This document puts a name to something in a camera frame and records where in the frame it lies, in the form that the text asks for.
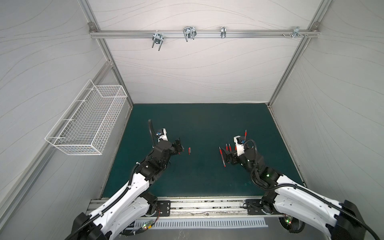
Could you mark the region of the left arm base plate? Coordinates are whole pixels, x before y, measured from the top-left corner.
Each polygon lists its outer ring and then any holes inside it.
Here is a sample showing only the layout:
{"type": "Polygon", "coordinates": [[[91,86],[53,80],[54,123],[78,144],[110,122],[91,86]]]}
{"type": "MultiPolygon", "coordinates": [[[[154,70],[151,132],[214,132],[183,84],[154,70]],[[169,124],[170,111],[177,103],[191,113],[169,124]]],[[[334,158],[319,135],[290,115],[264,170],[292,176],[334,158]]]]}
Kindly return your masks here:
{"type": "Polygon", "coordinates": [[[149,205],[146,217],[169,217],[171,214],[171,201],[156,201],[149,205]]]}

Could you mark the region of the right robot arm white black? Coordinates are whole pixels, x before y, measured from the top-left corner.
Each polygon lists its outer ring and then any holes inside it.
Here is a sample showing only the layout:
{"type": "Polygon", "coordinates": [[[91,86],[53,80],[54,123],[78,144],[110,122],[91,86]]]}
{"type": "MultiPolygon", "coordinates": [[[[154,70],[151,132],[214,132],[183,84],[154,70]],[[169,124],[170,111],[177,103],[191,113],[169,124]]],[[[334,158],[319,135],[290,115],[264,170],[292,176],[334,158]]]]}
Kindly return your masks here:
{"type": "Polygon", "coordinates": [[[319,195],[267,166],[254,140],[237,136],[234,142],[233,149],[230,146],[220,148],[222,162],[241,165],[249,173],[251,182],[265,191],[257,202],[246,201],[248,211],[279,214],[281,226],[294,234],[310,225],[332,240],[363,240],[366,233],[379,239],[355,204],[319,195]]]}

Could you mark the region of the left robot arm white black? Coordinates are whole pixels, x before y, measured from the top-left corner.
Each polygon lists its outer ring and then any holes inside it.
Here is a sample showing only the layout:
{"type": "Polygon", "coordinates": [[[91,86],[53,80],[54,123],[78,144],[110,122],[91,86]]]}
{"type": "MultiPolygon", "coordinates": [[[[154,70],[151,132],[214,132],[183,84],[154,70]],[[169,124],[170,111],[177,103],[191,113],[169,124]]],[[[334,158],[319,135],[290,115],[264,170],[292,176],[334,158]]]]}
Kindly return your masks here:
{"type": "Polygon", "coordinates": [[[180,139],[174,143],[159,140],[145,159],[136,163],[129,181],[90,214],[80,213],[74,220],[68,240],[113,240],[131,223],[152,214],[157,197],[148,192],[167,168],[171,156],[183,152],[180,139]]]}

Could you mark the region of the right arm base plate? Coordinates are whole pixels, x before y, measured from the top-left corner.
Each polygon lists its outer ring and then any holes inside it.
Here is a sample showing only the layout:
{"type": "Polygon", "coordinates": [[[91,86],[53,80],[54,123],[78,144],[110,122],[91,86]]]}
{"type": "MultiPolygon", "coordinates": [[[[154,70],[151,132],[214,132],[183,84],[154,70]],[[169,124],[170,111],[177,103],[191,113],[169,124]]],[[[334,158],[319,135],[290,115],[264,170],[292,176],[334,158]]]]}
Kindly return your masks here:
{"type": "Polygon", "coordinates": [[[243,208],[248,215],[273,215],[276,213],[273,204],[266,199],[246,199],[243,208]]]}

